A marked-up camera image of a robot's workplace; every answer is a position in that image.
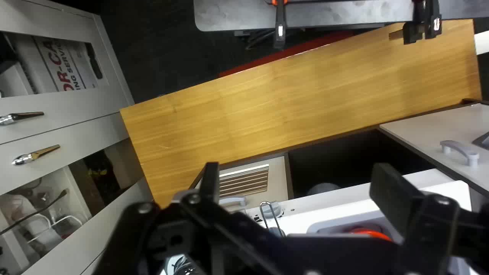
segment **black machine part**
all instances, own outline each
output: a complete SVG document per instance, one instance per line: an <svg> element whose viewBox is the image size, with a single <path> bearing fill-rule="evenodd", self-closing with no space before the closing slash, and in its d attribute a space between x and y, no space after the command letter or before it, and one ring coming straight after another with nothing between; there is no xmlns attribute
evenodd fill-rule
<svg viewBox="0 0 489 275"><path fill-rule="evenodd" d="M155 275L184 254L195 274L446 274L450 256L487 272L487 213L423 194L392 167L374 167L369 196L403 236L377 239L276 237L244 214L215 204L218 164L207 164L198 191L180 193L165 210L131 205L122 214L94 274Z"/></svg>

